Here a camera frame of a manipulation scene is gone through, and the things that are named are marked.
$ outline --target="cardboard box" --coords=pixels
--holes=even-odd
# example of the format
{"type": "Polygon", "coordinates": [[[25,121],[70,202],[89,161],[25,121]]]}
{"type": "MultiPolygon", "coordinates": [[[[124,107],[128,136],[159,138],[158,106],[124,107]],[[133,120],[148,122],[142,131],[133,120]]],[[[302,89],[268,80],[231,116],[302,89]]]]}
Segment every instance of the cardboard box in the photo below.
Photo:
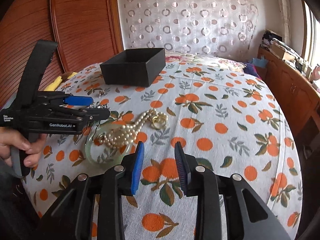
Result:
{"type": "Polygon", "coordinates": [[[271,50],[281,60],[288,60],[288,61],[294,62],[296,59],[296,57],[291,55],[287,51],[287,49],[285,49],[284,47],[280,47],[275,43],[271,44],[271,50]]]}
{"type": "Polygon", "coordinates": [[[164,67],[164,48],[126,49],[100,64],[107,85],[138,87],[149,87],[164,67]]]}

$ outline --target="bedspread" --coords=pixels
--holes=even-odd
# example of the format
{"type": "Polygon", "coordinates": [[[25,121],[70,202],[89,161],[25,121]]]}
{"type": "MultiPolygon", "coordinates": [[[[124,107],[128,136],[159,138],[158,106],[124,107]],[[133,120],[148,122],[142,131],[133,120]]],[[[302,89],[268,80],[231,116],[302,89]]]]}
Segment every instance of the bedspread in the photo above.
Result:
{"type": "MultiPolygon", "coordinates": [[[[166,129],[144,125],[135,142],[145,142],[145,159],[137,194],[122,199],[126,239],[194,238],[197,200],[186,198],[180,189],[174,161],[176,141],[216,174],[241,174],[294,239],[302,206],[299,158],[284,114],[267,85],[244,74],[241,64],[224,59],[170,54],[166,62],[148,88],[106,85],[99,64],[85,68],[60,87],[108,103],[113,111],[110,118],[116,123],[132,123],[149,108],[169,116],[166,129]],[[99,99],[101,89],[106,95],[99,99]]],[[[89,130],[83,133],[82,138],[48,137],[43,158],[25,178],[24,187],[39,216],[78,174],[104,172],[81,152],[89,130]]],[[[226,239],[223,207],[221,201],[226,239]]]]}

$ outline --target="person's arm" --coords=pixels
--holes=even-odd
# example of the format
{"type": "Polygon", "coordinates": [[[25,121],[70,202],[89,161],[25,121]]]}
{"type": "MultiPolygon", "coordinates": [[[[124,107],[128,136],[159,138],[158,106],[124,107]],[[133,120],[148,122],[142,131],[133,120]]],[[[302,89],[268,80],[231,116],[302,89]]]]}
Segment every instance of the person's arm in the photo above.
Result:
{"type": "Polygon", "coordinates": [[[38,140],[30,143],[17,130],[0,127],[0,158],[2,158],[7,165],[12,166],[10,157],[10,146],[12,145],[29,154],[24,160],[24,165],[26,167],[34,167],[39,162],[41,150],[46,138],[47,134],[39,134],[38,140]]]}

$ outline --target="black box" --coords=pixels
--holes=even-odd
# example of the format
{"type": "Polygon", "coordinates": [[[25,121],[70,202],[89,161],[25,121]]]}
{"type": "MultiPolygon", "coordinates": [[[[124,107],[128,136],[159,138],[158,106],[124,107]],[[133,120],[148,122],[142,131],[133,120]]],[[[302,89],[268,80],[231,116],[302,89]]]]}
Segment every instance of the black box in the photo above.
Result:
{"type": "Polygon", "coordinates": [[[149,87],[164,67],[164,48],[126,49],[100,64],[107,85],[138,87],[149,87]]]}

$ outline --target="wooden cabinet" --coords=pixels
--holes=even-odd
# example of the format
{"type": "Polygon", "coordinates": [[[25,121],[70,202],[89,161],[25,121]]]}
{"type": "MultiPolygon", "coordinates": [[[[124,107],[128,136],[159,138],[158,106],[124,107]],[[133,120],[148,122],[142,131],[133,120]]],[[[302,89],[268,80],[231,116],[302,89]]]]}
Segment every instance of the wooden cabinet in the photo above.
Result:
{"type": "Polygon", "coordinates": [[[262,55],[269,60],[265,82],[278,101],[295,137],[314,115],[320,95],[301,73],[269,51],[259,48],[258,57],[262,55]]]}

